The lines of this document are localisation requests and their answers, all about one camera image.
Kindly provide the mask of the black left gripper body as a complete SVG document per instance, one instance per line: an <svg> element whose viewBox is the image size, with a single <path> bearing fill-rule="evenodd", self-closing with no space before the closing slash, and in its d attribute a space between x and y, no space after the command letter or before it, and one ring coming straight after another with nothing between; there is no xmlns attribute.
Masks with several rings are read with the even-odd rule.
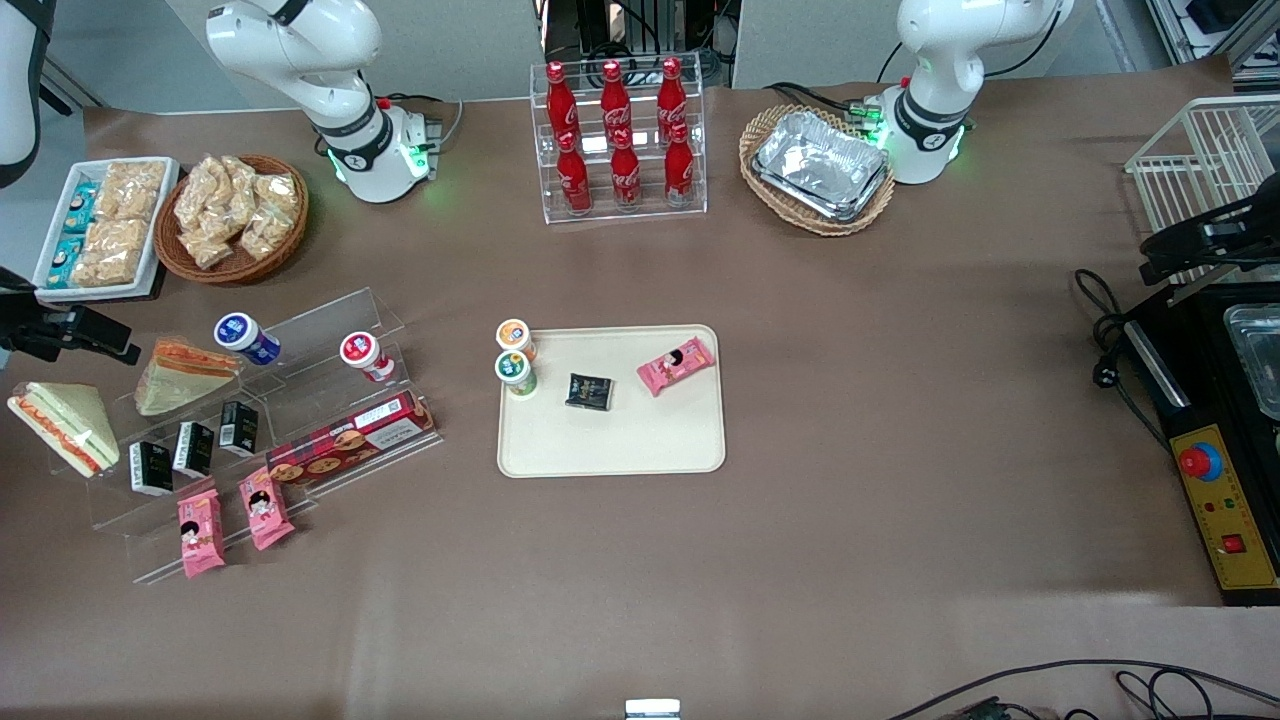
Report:
<svg viewBox="0 0 1280 720"><path fill-rule="evenodd" d="M1198 259L1207 264L1277 264L1277 190L1258 190L1198 218Z"/></svg>

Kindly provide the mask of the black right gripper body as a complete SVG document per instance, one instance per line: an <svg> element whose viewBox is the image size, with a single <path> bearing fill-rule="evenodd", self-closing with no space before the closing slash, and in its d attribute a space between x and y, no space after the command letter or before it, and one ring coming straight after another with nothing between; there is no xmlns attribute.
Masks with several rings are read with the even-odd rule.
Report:
<svg viewBox="0 0 1280 720"><path fill-rule="evenodd" d="M68 310L41 304L35 286L10 269L1 268L1 347L55 363L64 348L73 348L67 329Z"/></svg>

